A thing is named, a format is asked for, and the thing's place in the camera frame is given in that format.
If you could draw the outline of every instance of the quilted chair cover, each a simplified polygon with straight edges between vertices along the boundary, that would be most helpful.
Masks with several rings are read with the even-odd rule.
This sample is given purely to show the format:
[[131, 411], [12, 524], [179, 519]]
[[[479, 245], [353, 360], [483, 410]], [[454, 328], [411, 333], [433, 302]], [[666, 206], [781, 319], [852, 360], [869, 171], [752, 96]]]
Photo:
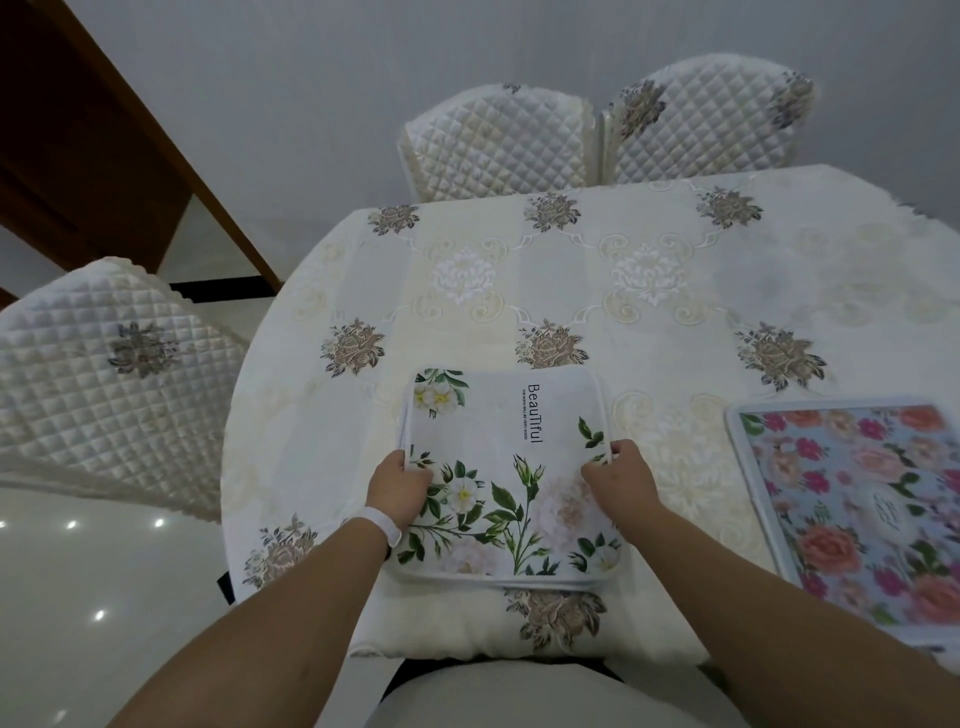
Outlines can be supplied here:
[[668, 65], [604, 111], [603, 184], [786, 166], [815, 100], [807, 77], [763, 59]]
[[0, 484], [220, 519], [246, 342], [126, 260], [0, 312]]
[[597, 184], [590, 103], [517, 84], [464, 91], [404, 125], [397, 143], [422, 203]]

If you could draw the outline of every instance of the hand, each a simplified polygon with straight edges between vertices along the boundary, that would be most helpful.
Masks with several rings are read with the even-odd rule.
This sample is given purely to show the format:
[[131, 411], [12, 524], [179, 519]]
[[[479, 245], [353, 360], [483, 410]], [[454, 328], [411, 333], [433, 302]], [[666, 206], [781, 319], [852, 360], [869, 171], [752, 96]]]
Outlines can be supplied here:
[[366, 504], [390, 516], [402, 531], [420, 514], [431, 480], [429, 468], [404, 471], [403, 450], [395, 449], [373, 471]]
[[610, 447], [616, 455], [610, 465], [587, 463], [580, 474], [603, 512], [623, 528], [631, 518], [660, 509], [660, 496], [650, 466], [633, 440], [616, 440]]

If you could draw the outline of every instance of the wristband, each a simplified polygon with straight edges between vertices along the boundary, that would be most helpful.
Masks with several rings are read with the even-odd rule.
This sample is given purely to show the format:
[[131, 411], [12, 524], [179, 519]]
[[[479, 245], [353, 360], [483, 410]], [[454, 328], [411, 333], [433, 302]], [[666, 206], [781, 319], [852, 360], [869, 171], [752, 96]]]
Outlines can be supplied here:
[[369, 505], [357, 511], [352, 518], [367, 519], [367, 521], [374, 523], [383, 531], [383, 535], [387, 537], [387, 546], [390, 548], [399, 544], [400, 539], [403, 538], [403, 534], [400, 532], [400, 529], [396, 527], [396, 523], [394, 523], [394, 520], [390, 518], [390, 516], [383, 511], [378, 511], [376, 508], [371, 508]]

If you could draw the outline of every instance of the tablecloth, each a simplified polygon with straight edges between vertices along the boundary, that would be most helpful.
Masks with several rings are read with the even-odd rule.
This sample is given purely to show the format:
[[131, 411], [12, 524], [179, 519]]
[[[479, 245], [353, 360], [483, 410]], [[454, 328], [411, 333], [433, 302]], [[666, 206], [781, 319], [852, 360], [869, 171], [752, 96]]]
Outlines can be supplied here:
[[[284, 285], [228, 420], [223, 524], [254, 594], [363, 503], [403, 388], [458, 370], [586, 366], [661, 499], [773, 563], [724, 428], [730, 402], [924, 394], [960, 414], [960, 238], [824, 166], [360, 210]], [[703, 646], [633, 551], [564, 594], [381, 573], [351, 654], [622, 655]]]

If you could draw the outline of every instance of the wall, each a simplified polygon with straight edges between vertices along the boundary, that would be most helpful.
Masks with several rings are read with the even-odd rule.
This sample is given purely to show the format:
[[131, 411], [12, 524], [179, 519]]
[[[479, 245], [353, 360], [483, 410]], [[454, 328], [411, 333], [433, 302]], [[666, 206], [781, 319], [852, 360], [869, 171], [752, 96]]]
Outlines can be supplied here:
[[282, 278], [351, 210], [408, 201], [402, 123], [519, 81], [601, 108], [732, 51], [823, 85], [798, 163], [960, 227], [960, 7], [948, 0], [67, 0]]
[[22, 299], [62, 275], [57, 263], [0, 226], [0, 288]]

